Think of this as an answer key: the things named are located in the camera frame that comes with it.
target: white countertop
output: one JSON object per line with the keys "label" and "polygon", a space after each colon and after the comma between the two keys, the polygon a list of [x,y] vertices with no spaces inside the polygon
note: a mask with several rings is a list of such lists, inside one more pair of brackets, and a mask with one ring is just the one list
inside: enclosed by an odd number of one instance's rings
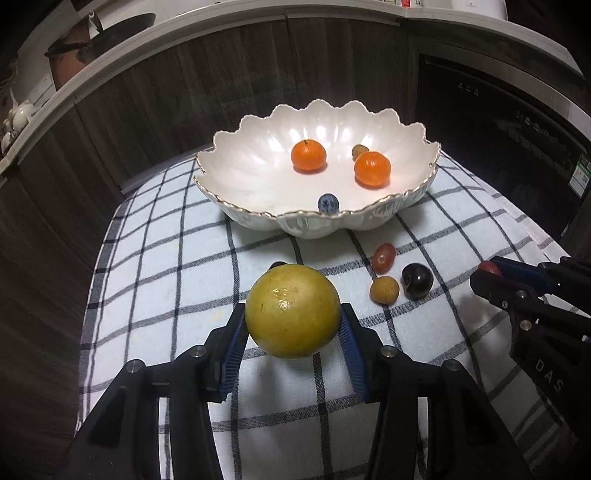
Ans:
{"label": "white countertop", "polygon": [[[0,161],[0,174],[17,157],[21,160],[41,136],[73,105],[132,65],[174,45],[213,31],[250,24],[258,20],[283,20],[286,13],[288,17],[291,12],[301,14],[306,11],[306,7],[353,8],[358,10],[352,12],[352,16],[355,17],[367,11],[389,14],[398,18],[467,24],[528,44],[580,74],[576,62],[562,45],[520,25],[483,15],[443,8],[403,8],[377,0],[228,0],[192,10],[154,25],[86,66],[58,90],[25,127],[7,156]],[[213,28],[212,20],[217,20]]]}

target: tablecloth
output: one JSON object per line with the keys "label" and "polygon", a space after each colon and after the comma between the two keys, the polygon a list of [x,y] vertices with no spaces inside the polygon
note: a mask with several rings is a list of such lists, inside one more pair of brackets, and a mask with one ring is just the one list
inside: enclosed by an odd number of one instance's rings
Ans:
{"label": "tablecloth", "polygon": [[[306,241],[257,232],[228,219],[181,161],[152,178],[115,213],[100,251],[84,320],[78,426],[124,363],[168,362],[223,326],[275,261],[316,268],[350,302],[364,326],[417,361],[458,359],[484,390],[534,470],[561,419],[509,357],[505,312],[476,297],[469,276],[494,255],[538,264],[564,252],[498,192],[442,154],[428,193],[384,226]],[[421,301],[391,307],[369,299],[369,259],[390,242],[389,275],[411,262],[435,282]],[[551,303],[564,304],[553,297]],[[416,478],[428,454],[426,402],[420,402]],[[249,339],[235,389],[210,416],[225,479],[363,478],[377,405],[359,402],[337,339],[311,358],[270,357]],[[172,478],[168,405],[160,404],[162,478]]]}

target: black oven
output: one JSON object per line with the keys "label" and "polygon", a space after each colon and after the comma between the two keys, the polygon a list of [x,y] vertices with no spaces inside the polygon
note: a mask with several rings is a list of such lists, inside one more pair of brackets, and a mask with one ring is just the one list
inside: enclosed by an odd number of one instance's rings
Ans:
{"label": "black oven", "polygon": [[428,139],[560,240],[587,194],[591,167],[589,140],[563,115],[480,69],[423,54],[416,120]]}

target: white ceramic bowl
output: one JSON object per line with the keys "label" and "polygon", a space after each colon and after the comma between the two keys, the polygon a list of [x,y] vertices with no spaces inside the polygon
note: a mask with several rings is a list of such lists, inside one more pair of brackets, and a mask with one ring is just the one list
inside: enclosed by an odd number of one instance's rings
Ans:
{"label": "white ceramic bowl", "polygon": [[[217,132],[214,149],[197,155],[194,180],[230,218],[254,230],[281,228],[308,239],[340,228],[371,230],[418,201],[435,178],[441,145],[425,135],[423,124],[403,125],[391,108],[371,113],[356,100],[339,108],[324,100],[302,110],[278,105],[266,118],[245,116],[235,132]],[[299,173],[291,163],[291,149],[305,138],[326,149],[318,173]],[[389,159],[389,184],[367,189],[356,182],[355,144]],[[338,213],[318,212],[325,193],[338,198]]]}

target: frying pan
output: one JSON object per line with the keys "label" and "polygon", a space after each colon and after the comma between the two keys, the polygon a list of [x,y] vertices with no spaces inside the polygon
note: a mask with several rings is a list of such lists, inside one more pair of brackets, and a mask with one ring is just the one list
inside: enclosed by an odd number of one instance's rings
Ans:
{"label": "frying pan", "polygon": [[82,63],[89,64],[129,37],[133,37],[146,28],[150,28],[154,25],[156,14],[141,14],[129,17],[105,30],[103,30],[94,12],[89,13],[89,20],[99,31],[98,35],[90,41],[85,42],[63,43],[61,39],[57,40],[47,49],[45,56],[53,57],[66,53],[67,51],[78,50],[76,59]]}

